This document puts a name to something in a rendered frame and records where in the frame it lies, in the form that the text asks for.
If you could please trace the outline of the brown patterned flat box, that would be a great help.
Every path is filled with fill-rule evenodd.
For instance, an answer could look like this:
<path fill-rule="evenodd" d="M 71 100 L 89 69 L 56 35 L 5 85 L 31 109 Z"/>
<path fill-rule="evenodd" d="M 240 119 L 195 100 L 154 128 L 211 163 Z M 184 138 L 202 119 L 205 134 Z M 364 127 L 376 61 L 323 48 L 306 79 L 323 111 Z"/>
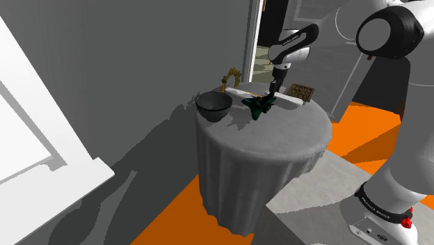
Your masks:
<path fill-rule="evenodd" d="M 285 90 L 284 94 L 296 97 L 304 102 L 310 102 L 314 94 L 314 89 L 300 84 L 292 84 Z"/>

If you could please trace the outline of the dark green toy plane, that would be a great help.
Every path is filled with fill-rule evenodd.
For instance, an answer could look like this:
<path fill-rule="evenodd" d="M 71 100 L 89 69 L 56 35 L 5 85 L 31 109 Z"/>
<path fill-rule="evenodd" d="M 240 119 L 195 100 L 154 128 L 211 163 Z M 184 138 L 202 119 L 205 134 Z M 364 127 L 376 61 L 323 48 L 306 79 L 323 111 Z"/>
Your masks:
<path fill-rule="evenodd" d="M 274 101 L 276 101 L 276 97 L 270 95 L 265 97 L 253 96 L 241 100 L 250 109 L 253 120 L 257 120 L 262 113 L 267 113 L 273 106 Z"/>

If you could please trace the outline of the golden arched figure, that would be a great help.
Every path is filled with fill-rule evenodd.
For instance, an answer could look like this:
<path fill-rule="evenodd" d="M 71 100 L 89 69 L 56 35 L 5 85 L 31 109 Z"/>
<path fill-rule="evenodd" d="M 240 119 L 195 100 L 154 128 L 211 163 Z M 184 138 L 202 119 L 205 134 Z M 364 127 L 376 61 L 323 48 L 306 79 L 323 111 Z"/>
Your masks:
<path fill-rule="evenodd" d="M 236 68 L 234 68 L 234 67 L 232 67 L 232 68 L 230 68 L 229 69 L 229 71 L 228 71 L 228 73 L 227 73 L 227 75 L 225 75 L 223 78 L 222 78 L 222 85 L 221 85 L 221 87 L 220 87 L 220 92 L 221 93 L 224 93 L 225 92 L 225 90 L 226 90 L 226 84 L 227 84 L 227 81 L 228 81 L 228 79 L 231 77 L 231 76 L 233 76 L 234 77 L 234 79 L 235 79 L 235 82 L 234 82 L 234 88 L 238 88 L 239 87 L 239 84 L 241 83 L 241 73 L 236 69 Z"/>

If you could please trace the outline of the dark grey bowl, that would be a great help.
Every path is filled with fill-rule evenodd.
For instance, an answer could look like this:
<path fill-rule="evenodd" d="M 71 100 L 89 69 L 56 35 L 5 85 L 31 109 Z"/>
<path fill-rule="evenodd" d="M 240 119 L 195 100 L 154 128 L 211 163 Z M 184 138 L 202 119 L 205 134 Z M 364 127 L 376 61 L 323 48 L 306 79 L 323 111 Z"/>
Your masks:
<path fill-rule="evenodd" d="M 195 105 L 202 117 L 216 123 L 228 114 L 232 102 L 232 98 L 226 93 L 207 92 L 197 96 Z"/>

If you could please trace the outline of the round table with grey cloth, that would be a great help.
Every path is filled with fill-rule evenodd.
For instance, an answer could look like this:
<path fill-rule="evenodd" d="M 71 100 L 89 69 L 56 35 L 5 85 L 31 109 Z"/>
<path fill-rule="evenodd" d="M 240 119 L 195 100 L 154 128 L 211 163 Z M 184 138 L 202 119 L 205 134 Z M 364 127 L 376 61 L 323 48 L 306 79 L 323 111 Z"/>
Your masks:
<path fill-rule="evenodd" d="M 255 231 L 265 205 L 292 179 L 310 172 L 332 138 L 332 123 L 315 102 L 278 98 L 253 120 L 241 97 L 218 122 L 195 116 L 202 203 L 235 235 Z"/>

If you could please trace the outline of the grey robot stand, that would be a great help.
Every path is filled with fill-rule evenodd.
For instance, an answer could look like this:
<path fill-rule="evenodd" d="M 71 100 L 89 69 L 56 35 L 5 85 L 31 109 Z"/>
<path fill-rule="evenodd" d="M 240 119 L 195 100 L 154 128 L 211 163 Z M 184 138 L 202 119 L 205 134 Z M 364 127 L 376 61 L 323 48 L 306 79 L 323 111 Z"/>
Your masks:
<path fill-rule="evenodd" d="M 370 175 L 336 154 L 325 151 L 316 166 L 291 180 L 266 204 L 252 245 L 369 245 L 361 239 L 365 228 L 351 232 L 340 202 L 364 182 L 375 182 L 367 195 L 399 194 L 410 200 L 418 193 L 403 188 L 386 168 Z"/>

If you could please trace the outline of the white framed window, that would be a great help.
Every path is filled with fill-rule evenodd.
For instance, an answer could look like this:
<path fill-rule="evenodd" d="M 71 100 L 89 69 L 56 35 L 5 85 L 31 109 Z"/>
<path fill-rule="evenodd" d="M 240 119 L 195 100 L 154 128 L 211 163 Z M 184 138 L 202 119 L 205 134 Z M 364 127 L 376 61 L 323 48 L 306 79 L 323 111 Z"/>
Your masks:
<path fill-rule="evenodd" d="M 16 245 L 114 172 L 93 159 L 0 17 L 0 245 Z"/>

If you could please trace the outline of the white door frame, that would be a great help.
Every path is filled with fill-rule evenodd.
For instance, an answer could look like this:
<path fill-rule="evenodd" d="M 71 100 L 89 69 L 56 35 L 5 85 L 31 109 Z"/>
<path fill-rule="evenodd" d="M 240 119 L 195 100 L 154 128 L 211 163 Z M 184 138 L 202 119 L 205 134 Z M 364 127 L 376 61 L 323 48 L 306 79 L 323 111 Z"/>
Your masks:
<path fill-rule="evenodd" d="M 242 79 L 243 83 L 252 81 L 252 73 L 255 65 L 257 39 L 259 35 L 260 21 L 264 6 L 264 0 L 250 0 L 248 22 L 246 29 L 246 45 L 244 51 Z"/>

